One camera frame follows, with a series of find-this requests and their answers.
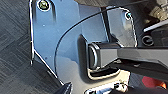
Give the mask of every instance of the screw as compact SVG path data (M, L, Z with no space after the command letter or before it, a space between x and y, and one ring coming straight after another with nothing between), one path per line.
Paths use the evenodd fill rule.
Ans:
M126 19L128 19L128 20L131 19L131 13L130 12L127 12L125 16L126 16Z
M39 8L41 10L48 10L49 9L49 3L46 0L41 0L39 2Z

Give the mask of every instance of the mounting hole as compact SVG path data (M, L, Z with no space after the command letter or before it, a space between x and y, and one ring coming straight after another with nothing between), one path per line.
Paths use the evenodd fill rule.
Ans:
M39 0L37 6L41 11L48 11L50 9L50 4L46 0Z
M142 38L142 43L146 46L152 46L154 44L152 37L148 35Z
M125 18L126 18L127 20L130 20L130 19L131 19L131 12L126 12L126 13L125 13Z

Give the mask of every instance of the gray surface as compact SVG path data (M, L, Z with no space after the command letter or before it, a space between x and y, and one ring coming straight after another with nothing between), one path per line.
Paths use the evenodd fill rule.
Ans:
M53 94L58 86L30 66L28 0L0 1L0 94Z

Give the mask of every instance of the black cable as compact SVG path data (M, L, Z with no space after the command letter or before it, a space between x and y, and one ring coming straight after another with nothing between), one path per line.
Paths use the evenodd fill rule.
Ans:
M55 67L55 72L56 72L56 56L57 56L57 52L58 52L58 47L62 41L62 39L64 38L64 36L70 31L72 30L74 27L76 27L77 25L79 25L80 23L82 23L83 21L89 19L89 18L92 18L98 14L101 14L103 12L106 12L108 10L112 10L112 9L116 9L116 8L120 8L120 7L126 7L126 6L130 6L130 5L135 5L135 4L139 4L139 3L143 3L143 2L147 2L148 0L142 0L142 1L137 1L137 2L133 2L133 3L129 3L129 4L124 4L122 6L115 6L115 7L112 7L112 8L108 8L108 9L105 9L103 11L100 11L100 12L97 12L95 14L92 14L84 19L82 19L81 21L79 21L78 23L76 23L75 25L73 25L71 28L69 28L62 36L61 38L59 39L58 43L57 43L57 46L56 46L56 49L55 49L55 55L54 55L54 67Z

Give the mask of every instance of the screw head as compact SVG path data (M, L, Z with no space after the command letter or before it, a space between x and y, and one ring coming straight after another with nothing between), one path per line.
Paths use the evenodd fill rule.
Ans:
M41 0L39 2L39 8L41 10L48 10L49 9L49 3L46 0Z
M126 17L126 19L131 19L131 13L130 13L130 12L127 12L127 13L125 14L125 17Z

